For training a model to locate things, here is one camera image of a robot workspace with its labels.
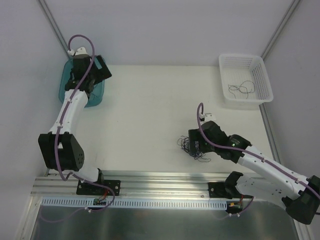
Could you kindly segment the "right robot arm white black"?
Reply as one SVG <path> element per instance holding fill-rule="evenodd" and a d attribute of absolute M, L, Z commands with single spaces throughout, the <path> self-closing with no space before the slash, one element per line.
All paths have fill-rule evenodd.
<path fill-rule="evenodd" d="M 189 151 L 216 153 L 222 159 L 254 171 L 261 179 L 232 171 L 214 188 L 221 198 L 251 196 L 268 201 L 285 210 L 294 220 L 309 225 L 320 206 L 320 178 L 307 177 L 267 158 L 250 141 L 240 135 L 226 135 L 214 121 L 207 121 L 188 131 Z"/>

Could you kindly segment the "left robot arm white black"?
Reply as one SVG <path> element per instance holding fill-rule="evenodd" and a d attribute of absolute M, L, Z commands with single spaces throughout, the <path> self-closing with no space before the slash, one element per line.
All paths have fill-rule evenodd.
<path fill-rule="evenodd" d="M 87 53 L 75 53 L 66 68 L 69 75 L 62 76 L 62 107 L 48 133 L 39 135 L 38 144 L 48 169 L 58 171 L 64 181 L 74 176 L 99 195 L 105 189 L 102 171 L 84 165 L 85 152 L 75 131 L 84 108 L 102 101 L 104 81 L 112 74 L 101 55 Z"/>

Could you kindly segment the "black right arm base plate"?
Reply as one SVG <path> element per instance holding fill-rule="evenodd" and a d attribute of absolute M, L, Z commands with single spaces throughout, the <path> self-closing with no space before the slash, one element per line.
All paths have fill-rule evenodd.
<path fill-rule="evenodd" d="M 228 198 L 228 193 L 223 182 L 208 182 L 207 186 L 209 198 Z"/>

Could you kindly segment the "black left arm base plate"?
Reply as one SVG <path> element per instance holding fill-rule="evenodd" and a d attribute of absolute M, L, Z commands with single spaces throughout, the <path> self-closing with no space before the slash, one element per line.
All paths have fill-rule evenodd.
<path fill-rule="evenodd" d="M 110 188 L 115 196 L 119 196 L 121 189 L 120 180 L 104 180 L 102 185 Z M 80 196 L 103 196 L 106 192 L 105 187 L 95 186 L 86 182 L 78 181 L 76 194 Z"/>

